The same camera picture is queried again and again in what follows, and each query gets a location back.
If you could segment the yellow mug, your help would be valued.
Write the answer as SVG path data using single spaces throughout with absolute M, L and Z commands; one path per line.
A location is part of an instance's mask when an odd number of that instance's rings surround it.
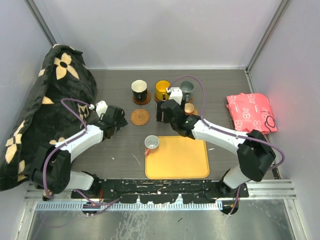
M 171 83 L 167 80 L 160 80 L 155 84 L 155 96 L 160 101 L 166 101 L 169 99 L 166 88 L 168 88 Z

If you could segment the small orange cup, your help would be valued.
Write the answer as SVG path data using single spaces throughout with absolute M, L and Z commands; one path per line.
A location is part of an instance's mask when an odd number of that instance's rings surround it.
M 186 115 L 192 115 L 195 113 L 195 111 L 196 111 L 196 108 L 192 103 L 188 102 L 184 105 L 184 113 Z

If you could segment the light woven coaster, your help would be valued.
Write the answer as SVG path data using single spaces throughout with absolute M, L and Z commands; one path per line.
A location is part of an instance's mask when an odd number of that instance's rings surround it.
M 144 126 L 148 123 L 150 114 L 145 109 L 136 109 L 130 115 L 130 120 L 135 126 Z

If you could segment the light wooden coaster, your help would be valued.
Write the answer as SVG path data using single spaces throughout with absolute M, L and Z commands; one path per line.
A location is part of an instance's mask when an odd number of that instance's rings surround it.
M 193 115 L 196 115 L 196 116 L 198 115 L 198 111 L 197 111 L 196 108 L 194 109 L 194 111 L 192 112 L 192 114 L 193 114 Z

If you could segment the grey mug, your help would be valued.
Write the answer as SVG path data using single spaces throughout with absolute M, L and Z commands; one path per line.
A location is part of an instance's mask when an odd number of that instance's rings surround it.
M 180 89 L 183 94 L 183 99 L 186 103 L 191 103 L 193 101 L 193 90 L 194 85 L 190 81 L 183 81 L 180 84 Z

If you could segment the small white mug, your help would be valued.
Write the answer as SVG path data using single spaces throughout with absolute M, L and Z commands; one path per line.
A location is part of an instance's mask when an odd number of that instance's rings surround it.
M 149 135 L 144 140 L 145 152 L 144 155 L 148 156 L 150 153 L 154 153 L 160 144 L 160 140 L 155 135 Z

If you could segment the large white mug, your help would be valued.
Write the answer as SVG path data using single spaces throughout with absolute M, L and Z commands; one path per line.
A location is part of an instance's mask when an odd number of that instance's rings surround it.
M 143 102 L 147 99 L 148 90 L 147 83 L 144 80 L 136 80 L 131 84 L 133 97 L 137 102 Z

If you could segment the purple glass mug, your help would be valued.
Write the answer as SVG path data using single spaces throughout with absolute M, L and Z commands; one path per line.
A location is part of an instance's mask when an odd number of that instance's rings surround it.
M 158 109 L 160 108 L 160 105 L 161 105 L 161 102 L 160 101 L 158 101 L 157 103 L 156 103 L 156 107 L 155 107 L 155 109 L 158 111 Z

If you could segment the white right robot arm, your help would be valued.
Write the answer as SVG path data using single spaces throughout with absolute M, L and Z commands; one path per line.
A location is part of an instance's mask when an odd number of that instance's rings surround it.
M 206 141 L 237 156 L 238 166 L 227 170 L 218 182 L 218 190 L 225 197 L 231 197 L 241 184 L 260 182 L 276 158 L 258 130 L 240 132 L 207 122 L 195 114 L 187 115 L 173 99 L 159 101 L 156 111 L 156 120 L 169 123 L 180 136 Z

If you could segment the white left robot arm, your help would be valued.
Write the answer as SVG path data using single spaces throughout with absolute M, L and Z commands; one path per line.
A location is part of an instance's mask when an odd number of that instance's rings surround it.
M 72 171 L 72 162 L 90 147 L 110 139 L 127 124 L 124 110 L 109 105 L 105 111 L 100 112 L 99 118 L 87 125 L 86 129 L 62 142 L 39 146 L 30 176 L 35 188 L 44 188 L 45 174 L 46 186 L 53 194 L 77 189 L 82 190 L 88 198 L 97 197 L 100 193 L 100 185 L 94 182 L 97 177 L 84 171 Z

